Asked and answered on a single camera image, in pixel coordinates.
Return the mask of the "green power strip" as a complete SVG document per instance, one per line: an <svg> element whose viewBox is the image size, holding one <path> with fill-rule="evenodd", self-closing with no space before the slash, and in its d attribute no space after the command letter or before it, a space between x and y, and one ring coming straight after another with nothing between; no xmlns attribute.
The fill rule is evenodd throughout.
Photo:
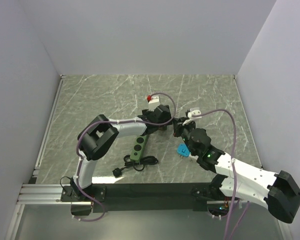
<svg viewBox="0 0 300 240"><path fill-rule="evenodd" d="M145 150L149 135L138 136L135 140L133 149L130 154L130 160L139 163L143 157L143 152Z"/></svg>

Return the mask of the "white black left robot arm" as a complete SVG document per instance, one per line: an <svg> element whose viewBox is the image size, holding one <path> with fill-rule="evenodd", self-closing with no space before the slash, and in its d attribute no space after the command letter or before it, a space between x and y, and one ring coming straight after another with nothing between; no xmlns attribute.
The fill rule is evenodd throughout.
<svg viewBox="0 0 300 240"><path fill-rule="evenodd" d="M70 180L72 195L84 201L92 195L92 176L97 160L101 159L118 138L150 135L172 124L168 105L159 104L153 110L144 109L142 114L130 119L111 119L97 115L78 135L76 153L79 163Z"/></svg>

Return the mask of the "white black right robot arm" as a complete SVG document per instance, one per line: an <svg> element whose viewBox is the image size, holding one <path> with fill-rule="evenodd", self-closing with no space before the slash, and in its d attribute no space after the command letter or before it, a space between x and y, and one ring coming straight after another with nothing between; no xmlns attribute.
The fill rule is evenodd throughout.
<svg viewBox="0 0 300 240"><path fill-rule="evenodd" d="M290 173L267 171L232 158L211 144L205 129L185 117L172 123L173 135L182 138L199 166L216 174L209 187L212 198L235 196L266 208L284 223L293 222L300 207L300 188Z"/></svg>

